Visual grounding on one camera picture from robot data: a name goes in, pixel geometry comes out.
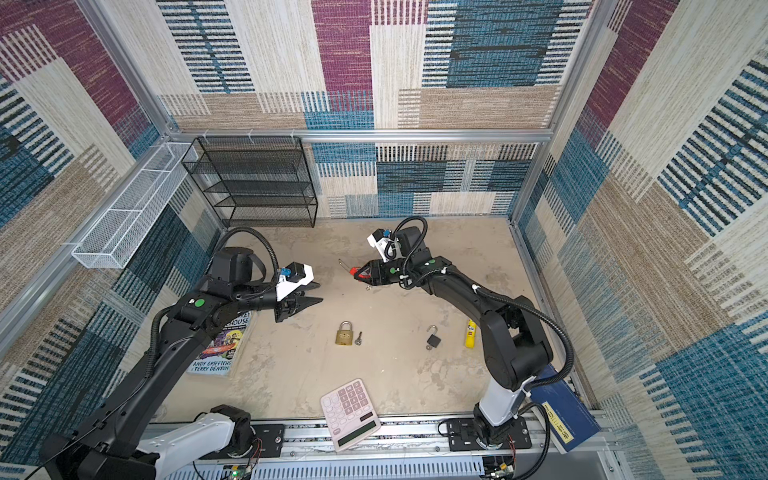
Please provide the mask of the red safety padlock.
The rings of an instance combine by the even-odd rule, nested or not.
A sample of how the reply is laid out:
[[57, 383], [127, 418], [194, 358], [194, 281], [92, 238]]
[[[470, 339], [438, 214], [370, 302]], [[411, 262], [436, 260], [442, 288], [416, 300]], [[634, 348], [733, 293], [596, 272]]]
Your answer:
[[338, 264], [357, 282], [365, 284], [367, 291], [371, 290], [371, 269], [369, 266], [353, 267], [348, 265], [341, 258], [338, 259]]

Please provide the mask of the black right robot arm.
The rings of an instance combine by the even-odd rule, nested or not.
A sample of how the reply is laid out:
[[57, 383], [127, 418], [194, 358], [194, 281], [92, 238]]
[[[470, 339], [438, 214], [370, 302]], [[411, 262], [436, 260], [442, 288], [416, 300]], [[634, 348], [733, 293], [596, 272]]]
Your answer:
[[419, 288], [443, 299], [480, 329], [483, 358], [490, 381], [475, 405], [472, 422], [463, 428], [446, 420], [438, 430], [449, 439], [467, 438], [483, 450], [513, 444], [525, 413], [536, 409], [534, 390], [566, 379], [575, 364], [567, 333], [525, 296], [511, 298], [471, 279], [450, 260], [433, 255], [427, 244], [428, 222], [421, 216], [403, 219], [394, 229], [377, 229], [367, 238], [379, 256], [353, 269], [355, 280], [371, 287]]

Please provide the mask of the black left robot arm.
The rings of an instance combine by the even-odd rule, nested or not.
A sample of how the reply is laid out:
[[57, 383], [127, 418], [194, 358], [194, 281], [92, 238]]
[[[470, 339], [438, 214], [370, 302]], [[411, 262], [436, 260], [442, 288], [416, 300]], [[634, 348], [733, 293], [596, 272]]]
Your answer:
[[72, 434], [44, 441], [40, 467], [50, 478], [162, 479], [210, 453], [250, 447], [249, 414], [226, 406], [168, 440], [142, 438], [189, 366], [233, 320], [270, 310], [282, 322], [319, 302], [306, 294], [318, 286], [311, 266], [280, 266], [269, 241], [245, 228], [266, 249], [271, 262], [266, 266], [251, 249], [228, 246], [239, 231], [227, 231], [197, 284], [154, 316], [147, 351], [103, 404]]

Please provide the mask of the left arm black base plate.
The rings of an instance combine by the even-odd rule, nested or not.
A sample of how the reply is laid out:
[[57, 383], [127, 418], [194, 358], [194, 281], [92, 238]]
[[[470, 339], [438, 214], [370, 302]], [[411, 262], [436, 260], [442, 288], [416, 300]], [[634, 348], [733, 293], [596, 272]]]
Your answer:
[[257, 457], [279, 458], [282, 453], [285, 424], [255, 424], [252, 443], [244, 453], [213, 452], [202, 457], [202, 460], [255, 460]]

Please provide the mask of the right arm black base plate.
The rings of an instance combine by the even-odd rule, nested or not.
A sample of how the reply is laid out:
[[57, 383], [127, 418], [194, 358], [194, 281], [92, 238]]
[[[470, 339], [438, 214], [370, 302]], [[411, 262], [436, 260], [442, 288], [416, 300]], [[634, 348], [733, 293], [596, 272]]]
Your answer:
[[483, 418], [448, 418], [438, 423], [438, 433], [445, 437], [451, 451], [530, 449], [532, 441], [526, 420], [519, 416], [500, 426]]

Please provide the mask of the brass padlock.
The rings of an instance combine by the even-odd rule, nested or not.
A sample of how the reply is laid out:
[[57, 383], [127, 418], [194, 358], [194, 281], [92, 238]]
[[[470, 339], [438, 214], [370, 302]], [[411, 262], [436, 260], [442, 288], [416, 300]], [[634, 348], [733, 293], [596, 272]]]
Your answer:
[[335, 344], [340, 346], [350, 346], [355, 339], [353, 324], [349, 321], [343, 321], [336, 332]]

